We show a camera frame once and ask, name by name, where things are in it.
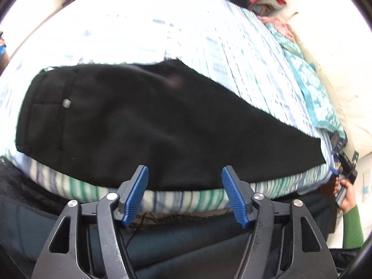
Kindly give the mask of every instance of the metal screw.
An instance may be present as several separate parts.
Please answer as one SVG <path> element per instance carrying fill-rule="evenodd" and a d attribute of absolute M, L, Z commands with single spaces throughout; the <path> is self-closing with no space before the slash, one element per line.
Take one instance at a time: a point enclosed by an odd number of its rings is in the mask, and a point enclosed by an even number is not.
<path fill-rule="evenodd" d="M 73 208 L 75 206 L 77 206 L 77 200 L 73 199 L 73 200 L 70 200 L 67 205 L 70 207 L 70 208 Z"/>
<path fill-rule="evenodd" d="M 106 195 L 106 197 L 107 197 L 108 200 L 115 200 L 116 198 L 118 198 L 118 194 L 116 194 L 116 193 L 108 193 Z"/>
<path fill-rule="evenodd" d="M 254 193 L 253 197 L 256 200 L 262 200 L 265 198 L 265 196 L 262 193 Z"/>
<path fill-rule="evenodd" d="M 299 200 L 299 199 L 295 199 L 295 200 L 293 201 L 293 204 L 294 204 L 295 206 L 303 206 L 303 205 L 304 205 L 304 203 L 303 203 L 301 200 Z"/>
<path fill-rule="evenodd" d="M 71 105 L 71 101 L 69 99 L 64 99 L 62 102 L 62 106 L 68 109 Z"/>

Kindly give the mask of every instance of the human hand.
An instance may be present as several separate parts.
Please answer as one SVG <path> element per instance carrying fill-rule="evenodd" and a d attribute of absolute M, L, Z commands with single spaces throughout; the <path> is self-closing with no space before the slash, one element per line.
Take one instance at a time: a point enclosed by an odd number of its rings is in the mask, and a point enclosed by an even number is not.
<path fill-rule="evenodd" d="M 352 208 L 356 206 L 356 200 L 355 200 L 355 190 L 354 186 L 351 182 L 349 182 L 347 179 L 340 180 L 338 177 L 336 177 L 336 183 L 334 185 L 334 191 L 333 194 L 335 195 L 340 191 L 340 186 L 343 185 L 347 191 L 346 191 L 346 197 L 344 201 L 341 203 L 341 210 L 344 214 L 349 212 Z"/>

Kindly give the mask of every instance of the bed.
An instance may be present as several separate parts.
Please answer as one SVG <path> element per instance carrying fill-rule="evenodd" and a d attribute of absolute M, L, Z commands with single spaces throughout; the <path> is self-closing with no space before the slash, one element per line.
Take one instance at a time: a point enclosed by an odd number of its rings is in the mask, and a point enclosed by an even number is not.
<path fill-rule="evenodd" d="M 112 189 L 58 173 L 16 151 L 18 112 L 33 77 L 51 66 L 154 63 L 179 58 L 283 123 L 321 139 L 325 164 L 291 177 L 253 183 L 269 198 L 305 193 L 326 182 L 334 161 L 329 132 L 314 127 L 295 72 L 269 30 L 225 0 L 77 0 L 38 28 L 0 77 L 0 154 L 47 190 L 80 202 Z M 223 189 L 147 190 L 142 211 L 185 213 L 228 207 Z"/>

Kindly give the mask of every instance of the blue object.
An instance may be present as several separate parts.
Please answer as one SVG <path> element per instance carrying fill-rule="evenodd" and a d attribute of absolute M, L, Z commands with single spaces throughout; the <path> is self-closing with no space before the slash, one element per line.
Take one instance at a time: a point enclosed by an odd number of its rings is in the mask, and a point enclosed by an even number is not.
<path fill-rule="evenodd" d="M 335 176 L 339 176 L 340 173 L 332 166 L 329 167 L 329 169 L 331 170 L 331 172 L 335 175 Z"/>
<path fill-rule="evenodd" d="M 365 186 L 363 189 L 363 195 L 368 194 L 368 192 L 369 192 L 369 186 Z"/>
<path fill-rule="evenodd" d="M 4 52 L 5 52 L 5 48 L 6 48 L 6 45 L 5 44 L 2 45 L 2 46 L 0 46 L 0 59 L 3 56 Z"/>
<path fill-rule="evenodd" d="M 140 208 L 141 200 L 148 185 L 148 168 L 143 167 L 136 183 L 134 184 L 128 200 L 125 202 L 125 215 L 123 223 L 126 227 L 134 220 Z"/>
<path fill-rule="evenodd" d="M 234 211 L 236 221 L 240 223 L 243 228 L 246 228 L 249 224 L 246 203 L 239 191 L 238 186 L 226 167 L 222 169 L 222 184 L 224 185 L 226 194 L 229 197 L 229 203 Z"/>

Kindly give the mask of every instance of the black cable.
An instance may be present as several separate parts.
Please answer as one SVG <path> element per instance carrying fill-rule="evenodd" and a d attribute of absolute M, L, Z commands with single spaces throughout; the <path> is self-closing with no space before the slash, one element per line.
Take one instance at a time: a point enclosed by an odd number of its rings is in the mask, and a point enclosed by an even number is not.
<path fill-rule="evenodd" d="M 143 222 L 144 222 L 144 220 L 145 220 L 145 216 L 146 216 L 146 214 L 147 214 L 147 213 L 144 213 L 144 214 L 142 215 L 142 219 L 141 219 L 141 222 L 140 222 L 139 226 L 138 226 L 137 228 L 134 229 L 134 232 L 133 232 L 133 234 L 130 236 L 130 238 L 129 238 L 129 240 L 128 240 L 128 243 L 126 244 L 125 247 L 128 247 L 129 242 L 131 242 L 133 236 L 134 236 L 136 233 L 138 233 L 138 231 L 142 228 L 142 225 L 143 225 Z"/>

